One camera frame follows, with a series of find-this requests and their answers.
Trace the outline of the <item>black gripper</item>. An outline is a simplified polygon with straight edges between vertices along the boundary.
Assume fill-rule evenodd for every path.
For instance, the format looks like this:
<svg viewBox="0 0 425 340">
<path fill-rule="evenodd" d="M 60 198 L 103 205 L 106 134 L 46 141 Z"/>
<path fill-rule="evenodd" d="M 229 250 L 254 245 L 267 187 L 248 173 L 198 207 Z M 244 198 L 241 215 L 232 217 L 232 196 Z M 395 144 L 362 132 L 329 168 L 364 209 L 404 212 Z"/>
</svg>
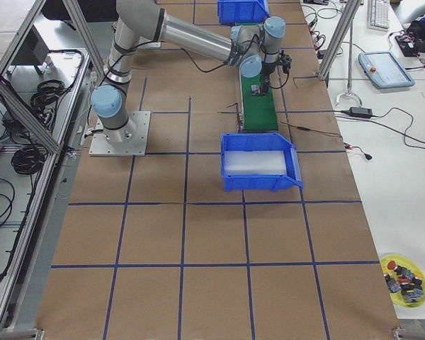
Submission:
<svg viewBox="0 0 425 340">
<path fill-rule="evenodd" d="M 268 54 L 264 55 L 262 62 L 261 70 L 261 93 L 268 93 L 269 89 L 282 89 L 287 83 L 290 76 L 292 58 L 290 55 L 285 54 L 284 51 L 280 51 L 278 54 Z M 286 75 L 285 81 L 277 87 L 271 85 L 271 75 L 275 72 L 276 67 L 282 67 L 283 73 Z"/>
</svg>

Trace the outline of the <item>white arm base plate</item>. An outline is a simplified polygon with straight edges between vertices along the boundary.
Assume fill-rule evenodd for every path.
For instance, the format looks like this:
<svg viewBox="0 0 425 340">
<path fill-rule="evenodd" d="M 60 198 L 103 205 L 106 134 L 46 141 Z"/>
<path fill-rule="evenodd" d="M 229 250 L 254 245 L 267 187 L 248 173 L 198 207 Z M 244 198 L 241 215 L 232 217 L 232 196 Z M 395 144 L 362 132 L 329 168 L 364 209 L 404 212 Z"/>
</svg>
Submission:
<svg viewBox="0 0 425 340">
<path fill-rule="evenodd" d="M 119 130 L 104 128 L 101 119 L 96 129 L 102 130 L 93 135 L 89 154 L 93 157 L 139 156 L 146 153 L 150 125 L 150 111 L 128 111 L 128 122 Z"/>
</svg>

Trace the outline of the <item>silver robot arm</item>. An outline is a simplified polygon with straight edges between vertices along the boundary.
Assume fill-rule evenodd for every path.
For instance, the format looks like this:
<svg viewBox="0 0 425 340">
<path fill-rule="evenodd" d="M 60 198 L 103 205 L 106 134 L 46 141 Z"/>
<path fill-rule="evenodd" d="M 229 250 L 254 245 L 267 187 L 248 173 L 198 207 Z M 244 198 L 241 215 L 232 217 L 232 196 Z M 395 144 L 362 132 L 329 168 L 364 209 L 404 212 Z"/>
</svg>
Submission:
<svg viewBox="0 0 425 340">
<path fill-rule="evenodd" d="M 277 68 L 289 75 L 292 60 L 283 51 L 286 22 L 280 16 L 248 21 L 241 9 L 230 21 L 228 36 L 171 15 L 155 1 L 117 1 L 118 20 L 103 78 L 91 95 L 104 137 L 113 144 L 137 137 L 137 123 L 127 110 L 132 63 L 138 51 L 152 44 L 177 46 L 203 74 L 225 67 L 238 70 L 242 96 L 241 129 L 279 129 L 271 81 Z"/>
</svg>

